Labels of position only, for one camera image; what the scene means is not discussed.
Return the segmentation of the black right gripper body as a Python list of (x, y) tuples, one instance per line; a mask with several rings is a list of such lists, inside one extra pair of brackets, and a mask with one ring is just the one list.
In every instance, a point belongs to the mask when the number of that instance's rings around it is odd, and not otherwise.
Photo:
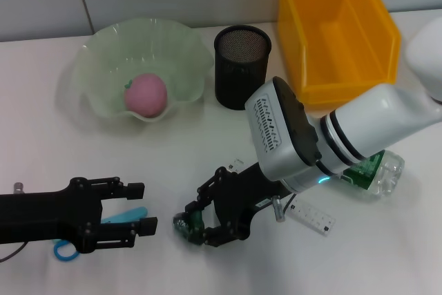
[(270, 206), (273, 197), (285, 198), (291, 193), (282, 182), (268, 180), (257, 163), (236, 173), (234, 192), (234, 219), (218, 219), (219, 226), (247, 225), (249, 226), (249, 235), (251, 221), (255, 214)]

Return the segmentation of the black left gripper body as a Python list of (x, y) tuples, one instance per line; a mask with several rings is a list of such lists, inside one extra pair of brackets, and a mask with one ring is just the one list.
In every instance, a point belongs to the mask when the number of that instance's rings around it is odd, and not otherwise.
[(1, 196), (1, 244), (61, 239), (82, 254), (97, 249), (102, 188), (73, 178), (60, 191)]

